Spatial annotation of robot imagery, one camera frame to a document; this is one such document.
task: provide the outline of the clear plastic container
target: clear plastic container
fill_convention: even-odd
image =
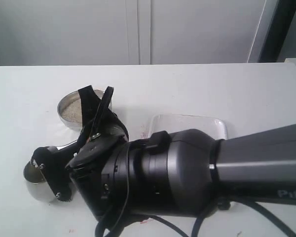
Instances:
[[[154,132],[178,132],[195,128],[201,130],[214,139],[227,139],[227,129],[223,121],[218,118],[189,115],[156,115],[149,126],[148,137]]]

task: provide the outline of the shiny metal bowl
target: shiny metal bowl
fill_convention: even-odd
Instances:
[[[101,90],[96,90],[94,89],[94,92],[96,95],[102,99],[104,92]],[[74,101],[80,99],[79,92],[74,91],[68,95],[66,95],[64,98],[61,99],[57,106],[57,113],[59,115],[60,120],[68,127],[71,128],[72,130],[75,131],[81,131],[82,129],[82,123],[81,122],[74,122],[74,121],[68,121],[62,117],[63,111]],[[112,102],[110,102],[109,108],[112,109]]]

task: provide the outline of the cabinet door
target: cabinet door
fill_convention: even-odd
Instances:
[[[0,65],[138,64],[136,0],[0,0]]]
[[[277,0],[148,2],[138,8],[141,61],[197,64],[258,61]]]

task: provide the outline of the white table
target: white table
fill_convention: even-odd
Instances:
[[[56,106],[69,92],[92,84],[114,86],[113,110],[130,138],[144,135],[160,113],[222,119],[229,138],[296,123],[296,66],[277,64],[70,66],[0,68],[0,237],[92,237],[96,221],[81,196],[53,204],[27,192],[23,168],[39,146],[62,145],[77,133],[60,122]],[[296,206],[264,204],[296,231]],[[190,233],[193,218],[167,217]],[[255,211],[236,205],[208,218],[202,237],[284,236]],[[122,236],[170,237],[151,221]]]

